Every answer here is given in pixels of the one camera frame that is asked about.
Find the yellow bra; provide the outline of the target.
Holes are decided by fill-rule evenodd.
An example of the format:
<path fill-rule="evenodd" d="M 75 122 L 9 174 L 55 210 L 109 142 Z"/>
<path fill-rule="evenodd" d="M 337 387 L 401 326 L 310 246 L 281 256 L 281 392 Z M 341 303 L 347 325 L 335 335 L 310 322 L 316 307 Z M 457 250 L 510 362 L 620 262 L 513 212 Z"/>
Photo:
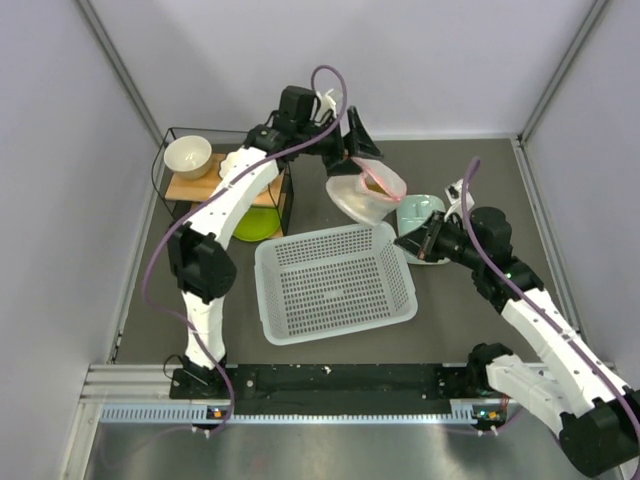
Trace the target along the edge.
<path fill-rule="evenodd" d="M 388 196 L 387 191 L 379 183 L 366 181 L 365 186 L 369 191 L 376 192 L 377 194 L 380 194 L 380 195 Z"/>

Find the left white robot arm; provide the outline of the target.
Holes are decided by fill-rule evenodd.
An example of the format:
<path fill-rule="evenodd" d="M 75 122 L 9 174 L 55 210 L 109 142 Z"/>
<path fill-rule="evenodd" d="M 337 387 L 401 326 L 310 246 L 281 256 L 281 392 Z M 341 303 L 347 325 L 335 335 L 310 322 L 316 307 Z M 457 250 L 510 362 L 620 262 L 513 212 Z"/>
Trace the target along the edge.
<path fill-rule="evenodd" d="M 227 374 L 216 364 L 226 354 L 223 303 L 237 273 L 227 248 L 256 197 L 300 154 L 319 156 L 328 177 L 360 173 L 359 158 L 382 159 L 356 108 L 346 112 L 349 131 L 343 134 L 332 98 L 304 87 L 286 87 L 271 123 L 249 132 L 235 152 L 237 164 L 208 202 L 172 227 L 167 242 L 170 267 L 190 330 L 184 366 L 203 395 L 216 396 L 226 387 Z"/>

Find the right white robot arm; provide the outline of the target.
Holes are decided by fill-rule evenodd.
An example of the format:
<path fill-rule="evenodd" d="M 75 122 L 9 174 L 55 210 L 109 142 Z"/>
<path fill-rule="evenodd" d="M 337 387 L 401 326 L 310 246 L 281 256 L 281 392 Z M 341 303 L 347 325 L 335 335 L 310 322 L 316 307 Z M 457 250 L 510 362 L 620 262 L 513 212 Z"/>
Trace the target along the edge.
<path fill-rule="evenodd" d="M 425 262 L 468 268 L 477 292 L 533 348 L 539 374 L 502 344 L 479 344 L 468 357 L 467 384 L 518 402 L 556 437 L 576 470 L 598 476 L 624 464 L 639 476 L 639 392 L 588 348 L 559 312 L 543 282 L 513 253 L 512 227 L 494 207 L 475 209 L 467 226 L 433 212 L 395 243 Z"/>

